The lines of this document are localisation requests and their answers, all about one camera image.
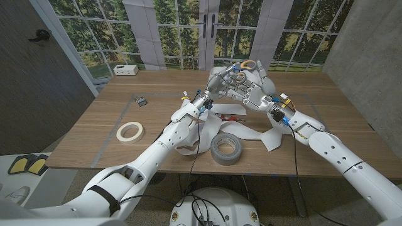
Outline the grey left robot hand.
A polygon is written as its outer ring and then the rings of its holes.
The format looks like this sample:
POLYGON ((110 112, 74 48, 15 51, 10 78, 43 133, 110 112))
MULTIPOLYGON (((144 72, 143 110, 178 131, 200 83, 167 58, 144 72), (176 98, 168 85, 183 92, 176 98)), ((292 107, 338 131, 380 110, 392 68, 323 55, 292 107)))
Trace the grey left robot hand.
POLYGON ((205 90, 191 102, 193 105, 191 112, 196 112, 200 115, 202 109, 209 109, 214 101, 225 97, 229 93, 229 90, 234 90, 235 86, 232 84, 234 81, 232 77, 234 69, 234 65, 211 69, 205 90))

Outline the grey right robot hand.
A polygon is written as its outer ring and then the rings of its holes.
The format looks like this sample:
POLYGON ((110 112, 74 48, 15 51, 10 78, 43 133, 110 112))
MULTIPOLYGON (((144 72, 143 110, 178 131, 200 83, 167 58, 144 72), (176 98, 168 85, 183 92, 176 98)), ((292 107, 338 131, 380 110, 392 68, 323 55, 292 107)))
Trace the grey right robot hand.
POLYGON ((276 87, 268 77, 262 63, 257 60, 236 62, 233 72, 234 90, 226 97, 242 102, 246 107, 264 112, 277 124, 287 124, 295 115, 295 110, 275 97, 276 87))

